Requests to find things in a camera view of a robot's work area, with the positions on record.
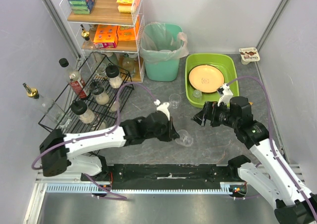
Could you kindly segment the yellow plate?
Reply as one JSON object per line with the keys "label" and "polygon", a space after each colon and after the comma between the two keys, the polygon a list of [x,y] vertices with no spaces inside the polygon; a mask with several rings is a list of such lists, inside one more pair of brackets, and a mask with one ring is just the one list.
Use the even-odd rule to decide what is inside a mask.
{"label": "yellow plate", "polygon": [[222,72],[212,65],[202,64],[189,72],[191,86],[202,93],[214,93],[224,84]]}

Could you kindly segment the spice jar with black grinder lid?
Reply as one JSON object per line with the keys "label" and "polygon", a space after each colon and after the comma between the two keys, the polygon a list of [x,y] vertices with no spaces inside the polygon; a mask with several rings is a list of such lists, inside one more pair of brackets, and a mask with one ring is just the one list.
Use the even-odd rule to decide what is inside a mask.
{"label": "spice jar with black grinder lid", "polygon": [[89,86],[89,90],[99,105],[105,105],[109,102],[109,95],[102,82],[93,80]]}

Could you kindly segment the sauce bottle with black cap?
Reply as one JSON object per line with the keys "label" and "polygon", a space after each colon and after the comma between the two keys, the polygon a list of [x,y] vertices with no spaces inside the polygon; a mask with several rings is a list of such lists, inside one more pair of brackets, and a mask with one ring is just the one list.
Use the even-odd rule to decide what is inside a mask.
{"label": "sauce bottle with black cap", "polygon": [[64,68],[65,79],[78,98],[86,100],[90,97],[91,93],[86,87],[86,82],[81,76],[78,69],[71,66],[66,58],[61,58],[59,65]]}

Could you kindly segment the glass jar with powder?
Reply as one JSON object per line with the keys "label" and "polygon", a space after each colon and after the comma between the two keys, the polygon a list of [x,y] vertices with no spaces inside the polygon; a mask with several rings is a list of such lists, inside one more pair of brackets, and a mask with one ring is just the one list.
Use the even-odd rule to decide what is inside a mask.
{"label": "glass jar with powder", "polygon": [[99,126],[96,128],[96,130],[103,130],[107,128],[107,122],[103,121],[99,124]]}
{"label": "glass jar with powder", "polygon": [[117,112],[119,110],[119,108],[120,108],[120,102],[114,101],[114,103],[109,108],[109,112]]}

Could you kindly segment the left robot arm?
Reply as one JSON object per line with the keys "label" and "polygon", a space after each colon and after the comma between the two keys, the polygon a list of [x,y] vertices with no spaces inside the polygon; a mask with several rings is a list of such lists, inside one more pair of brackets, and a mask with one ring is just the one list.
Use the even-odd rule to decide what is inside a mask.
{"label": "left robot arm", "polygon": [[56,129],[40,145],[40,169],[45,177],[57,176],[73,169],[94,176],[103,170],[102,161],[86,157],[86,153],[139,145],[152,138],[170,142],[179,137],[172,118],[162,111],[123,121],[118,127],[92,132],[63,134],[61,129]]}

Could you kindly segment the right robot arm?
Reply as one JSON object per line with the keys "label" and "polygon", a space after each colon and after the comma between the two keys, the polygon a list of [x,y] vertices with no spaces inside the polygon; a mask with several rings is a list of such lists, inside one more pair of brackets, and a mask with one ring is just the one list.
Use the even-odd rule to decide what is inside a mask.
{"label": "right robot arm", "polygon": [[272,206],[280,224],[311,224],[317,220],[317,196],[296,176],[270,133],[254,120],[251,104],[245,97],[233,97],[229,105],[205,102],[193,116],[200,126],[207,121],[212,127],[224,125],[234,130],[237,139],[260,161],[264,175],[244,155],[228,161],[233,176],[251,185]]}

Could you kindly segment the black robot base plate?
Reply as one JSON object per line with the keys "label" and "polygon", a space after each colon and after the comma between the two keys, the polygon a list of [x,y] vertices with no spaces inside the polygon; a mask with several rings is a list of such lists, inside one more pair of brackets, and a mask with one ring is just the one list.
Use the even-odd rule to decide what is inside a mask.
{"label": "black robot base plate", "polygon": [[92,179],[112,188],[219,188],[221,182],[244,183],[230,167],[212,164],[114,164]]}

